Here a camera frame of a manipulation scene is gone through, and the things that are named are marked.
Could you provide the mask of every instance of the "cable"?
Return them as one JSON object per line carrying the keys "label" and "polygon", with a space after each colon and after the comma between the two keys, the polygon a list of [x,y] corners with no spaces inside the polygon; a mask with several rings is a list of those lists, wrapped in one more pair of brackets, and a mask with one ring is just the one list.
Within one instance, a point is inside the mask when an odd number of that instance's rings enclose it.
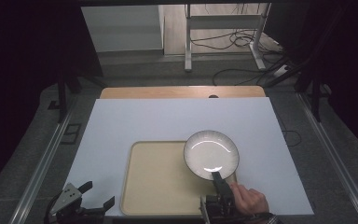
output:
{"label": "cable", "polygon": [[[243,14],[243,8],[245,7],[245,4],[242,3],[242,10],[241,10],[241,14]],[[246,12],[248,11],[248,4],[246,4],[246,11],[245,11],[245,14]]]}
{"label": "cable", "polygon": [[231,11],[231,15],[234,13],[234,11],[235,11],[235,9],[237,9],[237,14],[239,13],[239,8],[238,8],[238,6],[239,6],[239,3],[237,3],[237,6],[236,7],[234,7],[234,9]]}
{"label": "cable", "polygon": [[[281,115],[278,113],[278,110],[277,110],[277,108],[275,107],[275,105],[272,103],[272,101],[271,101],[271,105],[272,105],[272,108],[273,108],[275,114],[277,115],[278,122],[279,122],[279,123],[282,125],[282,127],[283,127],[282,133],[284,133],[283,138],[284,138],[284,141],[286,142],[286,145],[287,145],[288,147],[296,147],[296,146],[300,145],[300,144],[302,143],[301,134],[298,133],[297,131],[287,130],[286,125],[284,124]],[[292,144],[292,145],[287,144],[286,136],[287,136],[288,133],[295,133],[295,134],[297,134],[299,140],[298,140],[295,144]]]}
{"label": "cable", "polygon": [[[292,131],[292,130],[285,130],[285,131],[282,131],[282,132],[285,133],[284,141],[286,142],[286,145],[288,147],[296,147],[296,146],[298,146],[298,145],[300,145],[302,143],[301,134],[299,134],[298,132]],[[292,145],[287,144],[287,139],[286,139],[287,133],[295,133],[298,136],[298,141],[295,144],[292,144]]]}
{"label": "cable", "polygon": [[282,50],[274,50],[274,49],[267,49],[261,42],[258,42],[259,43],[259,46],[258,46],[258,49],[260,51],[263,51],[263,52],[270,52],[270,51],[274,51],[274,52],[283,52]]}
{"label": "cable", "polygon": [[242,81],[240,83],[235,84],[234,86],[239,86],[240,84],[243,84],[245,82],[250,82],[252,80],[255,80],[257,77],[252,77],[251,79],[244,80],[244,81]]}
{"label": "cable", "polygon": [[274,71],[275,69],[280,68],[282,65],[286,64],[288,61],[289,61],[289,59],[287,59],[286,56],[282,56],[282,57],[280,58],[280,60],[278,60],[275,64],[273,64],[273,65],[269,68],[269,70],[266,71],[266,72],[260,77],[260,79],[257,80],[257,82],[255,83],[255,85],[262,87],[262,85],[259,85],[259,84],[258,84],[258,82],[261,80],[261,78],[262,78],[263,76],[265,76],[268,72]]}
{"label": "cable", "polygon": [[268,63],[276,63],[276,62],[272,62],[270,61],[269,59],[266,58],[267,55],[283,55],[283,52],[279,52],[279,51],[275,51],[275,50],[271,50],[271,51],[267,51],[267,52],[264,52],[262,54],[263,56],[263,60],[268,62]]}
{"label": "cable", "polygon": [[205,10],[206,10],[206,13],[208,13],[208,15],[209,15],[208,8],[206,8],[206,4],[205,4]]}
{"label": "cable", "polygon": [[[202,39],[190,39],[190,41],[192,44],[194,44],[196,46],[201,46],[201,47],[205,47],[205,48],[209,48],[209,49],[228,49],[233,45],[235,45],[237,47],[245,47],[245,46],[249,45],[249,43],[250,43],[249,41],[252,41],[253,39],[251,38],[250,35],[243,34],[242,32],[244,32],[244,31],[248,31],[248,30],[240,30],[240,31],[236,31],[236,32],[226,34],[226,35],[218,35],[218,36],[207,37],[207,38],[202,38]],[[231,44],[229,44],[228,46],[223,47],[223,48],[217,48],[217,47],[212,47],[209,45],[195,43],[196,41],[216,39],[216,38],[221,38],[221,37],[225,37],[225,36],[229,36],[229,40],[230,40]],[[237,43],[238,40],[245,40],[246,38],[249,39],[249,41],[247,43],[245,43],[245,44]]]}
{"label": "cable", "polygon": [[[216,79],[217,75],[219,75],[219,74],[221,74],[221,73],[224,73],[224,72],[227,72],[227,71],[240,71],[240,72],[251,72],[251,73],[259,73],[259,72],[260,72],[260,71],[252,71],[252,70],[237,69],[237,68],[224,69],[224,70],[221,70],[221,71],[219,71],[219,72],[213,74],[212,83],[213,83],[214,86],[217,86],[217,85],[216,85],[216,82],[214,81],[214,80]],[[246,80],[246,81],[244,81],[244,82],[252,81],[252,80],[256,79],[257,77],[253,77],[253,78],[251,78],[251,79],[249,79],[249,80]]]}
{"label": "cable", "polygon": [[57,221],[50,222],[48,215],[49,215],[49,213],[50,213],[51,208],[53,207],[53,205],[55,204],[55,202],[57,201],[57,199],[60,197],[60,195],[61,195],[61,192],[58,193],[57,195],[55,195],[55,196],[51,199],[51,201],[48,203],[48,207],[46,208],[45,217],[44,217],[44,219],[43,219],[43,220],[44,220],[44,224],[50,224],[50,223],[56,223],[56,222],[57,222]]}
{"label": "cable", "polygon": [[185,5],[185,18],[187,18],[187,10],[186,10],[186,5]]}

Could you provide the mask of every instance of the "wall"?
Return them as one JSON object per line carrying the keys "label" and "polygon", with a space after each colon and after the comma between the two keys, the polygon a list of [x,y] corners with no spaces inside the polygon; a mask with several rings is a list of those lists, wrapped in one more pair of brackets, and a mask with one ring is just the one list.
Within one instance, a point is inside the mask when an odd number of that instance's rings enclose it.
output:
{"label": "wall", "polygon": [[162,49],[158,6],[82,7],[97,52]]}

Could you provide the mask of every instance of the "hand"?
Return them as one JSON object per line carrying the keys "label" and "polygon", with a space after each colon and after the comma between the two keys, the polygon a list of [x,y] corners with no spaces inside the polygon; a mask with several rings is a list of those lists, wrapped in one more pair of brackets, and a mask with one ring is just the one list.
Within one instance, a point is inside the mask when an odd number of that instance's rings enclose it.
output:
{"label": "hand", "polygon": [[255,189],[247,189],[236,182],[230,184],[234,194],[235,206],[244,215],[269,212],[269,203],[266,196]]}

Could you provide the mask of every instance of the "metal rail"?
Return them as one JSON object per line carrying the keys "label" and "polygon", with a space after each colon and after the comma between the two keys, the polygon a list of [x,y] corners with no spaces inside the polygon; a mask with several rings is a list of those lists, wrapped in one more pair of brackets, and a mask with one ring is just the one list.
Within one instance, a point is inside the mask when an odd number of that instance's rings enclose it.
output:
{"label": "metal rail", "polygon": [[77,96],[75,96],[70,103],[69,109],[62,122],[57,125],[57,128],[54,131],[50,142],[48,143],[45,153],[43,154],[40,162],[37,164],[34,170],[34,173],[27,185],[27,188],[22,193],[20,201],[17,204],[17,208],[14,210],[14,213],[9,221],[10,224],[22,224],[28,217],[28,214],[34,203],[34,199],[36,198],[37,192],[39,191],[43,180],[45,179],[46,173],[48,172],[48,168],[51,164],[52,159],[54,158],[54,154],[57,151],[57,147],[60,144],[62,135],[65,132],[66,126],[68,125],[70,118],[72,117],[76,101]]}
{"label": "metal rail", "polygon": [[345,166],[342,159],[339,157],[339,154],[337,152],[336,147],[334,146],[333,142],[329,138],[326,130],[324,129],[324,126],[321,122],[318,122],[316,118],[312,115],[312,112],[310,111],[310,103],[305,96],[305,93],[299,93],[298,99],[302,104],[302,107],[307,114],[308,119],[310,120],[310,123],[312,125],[312,128],[314,129],[316,135],[318,136],[319,140],[324,146],[324,151],[326,152],[326,155],[328,159],[331,161],[334,169],[337,172],[337,175],[344,187],[344,189],[347,191],[351,202],[353,203],[354,208],[356,209],[358,213],[358,186],[351,177],[351,174],[348,172],[347,167]]}

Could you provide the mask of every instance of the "white board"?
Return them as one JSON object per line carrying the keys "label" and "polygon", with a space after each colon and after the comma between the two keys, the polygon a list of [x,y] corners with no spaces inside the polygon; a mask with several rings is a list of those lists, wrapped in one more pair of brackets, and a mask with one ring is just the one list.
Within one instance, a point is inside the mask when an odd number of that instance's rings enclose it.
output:
{"label": "white board", "polygon": [[305,190],[268,97],[97,100],[66,182],[93,182],[82,206],[124,216],[119,202],[131,146],[139,141],[185,141],[193,133],[227,135],[240,152],[238,182],[263,192],[270,212],[311,215]]}

